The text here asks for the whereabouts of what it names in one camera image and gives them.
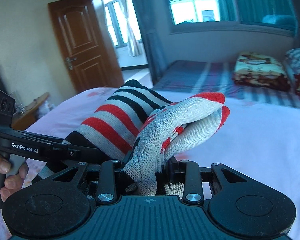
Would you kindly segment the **person's left hand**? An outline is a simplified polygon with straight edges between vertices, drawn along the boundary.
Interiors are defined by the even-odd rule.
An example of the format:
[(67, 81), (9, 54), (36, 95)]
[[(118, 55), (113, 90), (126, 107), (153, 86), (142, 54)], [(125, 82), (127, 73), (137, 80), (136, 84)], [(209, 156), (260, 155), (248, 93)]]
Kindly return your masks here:
[[(7, 174), (11, 169), (11, 164), (0, 156), (0, 173)], [(1, 200), (4, 202), (10, 195), (21, 190), (24, 180), (29, 172), (27, 162), (18, 171), (18, 174), (11, 175), (5, 179), (4, 186), (0, 189)]]

